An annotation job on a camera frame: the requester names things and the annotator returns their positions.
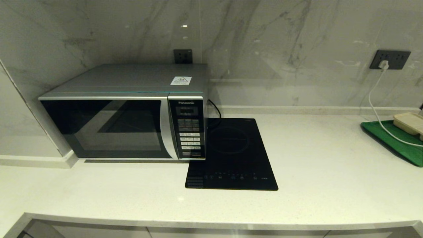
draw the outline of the countertop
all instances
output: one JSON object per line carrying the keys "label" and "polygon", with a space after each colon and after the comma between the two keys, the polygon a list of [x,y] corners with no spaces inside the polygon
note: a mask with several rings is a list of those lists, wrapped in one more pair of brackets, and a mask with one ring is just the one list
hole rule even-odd
{"label": "countertop", "polygon": [[256,119],[278,191],[187,189],[187,163],[0,166],[0,237],[16,237],[32,218],[265,230],[422,227],[423,169],[360,129],[374,117],[225,116]]}

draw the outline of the electrical socket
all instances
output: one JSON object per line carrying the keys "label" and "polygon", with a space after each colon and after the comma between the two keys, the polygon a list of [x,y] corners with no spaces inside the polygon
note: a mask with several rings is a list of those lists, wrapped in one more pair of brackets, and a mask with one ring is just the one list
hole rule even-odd
{"label": "electrical socket", "polygon": [[173,50],[175,64],[192,64],[192,50]]}
{"label": "electrical socket", "polygon": [[371,69],[380,69],[379,64],[383,60],[387,60],[389,63],[388,69],[402,69],[404,68],[405,62],[407,62],[411,51],[398,51],[398,50],[378,50],[370,64]]}

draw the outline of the induction cooktop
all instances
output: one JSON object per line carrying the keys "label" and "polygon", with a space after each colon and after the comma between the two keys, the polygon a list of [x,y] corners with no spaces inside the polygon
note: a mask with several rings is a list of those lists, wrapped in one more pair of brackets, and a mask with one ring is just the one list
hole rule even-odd
{"label": "induction cooktop", "polygon": [[214,119],[206,160],[190,161],[186,188],[278,190],[255,119]]}

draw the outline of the white cable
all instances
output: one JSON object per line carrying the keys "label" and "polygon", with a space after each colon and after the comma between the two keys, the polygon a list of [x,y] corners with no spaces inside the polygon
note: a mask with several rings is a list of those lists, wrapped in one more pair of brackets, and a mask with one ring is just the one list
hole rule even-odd
{"label": "white cable", "polygon": [[383,126],[383,124],[382,124],[382,122],[380,121],[380,118],[379,118],[379,115],[377,114],[377,112],[376,112],[376,109],[374,109],[374,106],[373,106],[373,104],[371,103],[371,101],[370,101],[370,96],[371,96],[371,93],[373,92],[373,90],[377,87],[377,85],[379,84],[379,81],[382,79],[382,77],[383,77],[383,75],[385,74],[385,72],[386,72],[386,70],[389,68],[389,64],[388,64],[388,61],[387,60],[383,60],[382,62],[380,62],[380,64],[379,64],[379,68],[382,68],[382,73],[380,74],[380,76],[379,76],[379,79],[377,80],[377,82],[376,82],[376,84],[373,86],[373,88],[370,90],[370,92],[369,92],[369,103],[370,103],[370,106],[371,106],[371,109],[373,109],[373,112],[374,112],[374,114],[376,115],[376,117],[377,117],[377,120],[379,121],[379,124],[380,124],[380,126],[389,134],[389,135],[391,135],[393,138],[395,138],[397,141],[400,141],[400,142],[402,142],[402,143],[404,143],[404,144],[408,144],[408,145],[413,145],[413,146],[417,146],[417,147],[423,147],[423,145],[419,145],[419,144],[413,144],[413,143],[409,143],[409,142],[407,142],[407,141],[403,141],[403,140],[401,140],[401,139],[399,139],[398,137],[396,137],[396,136],[394,136],[391,132],[389,132],[384,126]]}

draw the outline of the microwave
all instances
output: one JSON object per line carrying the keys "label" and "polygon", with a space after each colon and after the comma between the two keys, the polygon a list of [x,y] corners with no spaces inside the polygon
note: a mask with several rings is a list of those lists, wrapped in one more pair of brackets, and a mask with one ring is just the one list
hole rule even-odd
{"label": "microwave", "polygon": [[206,64],[104,64],[38,99],[79,158],[204,160]]}

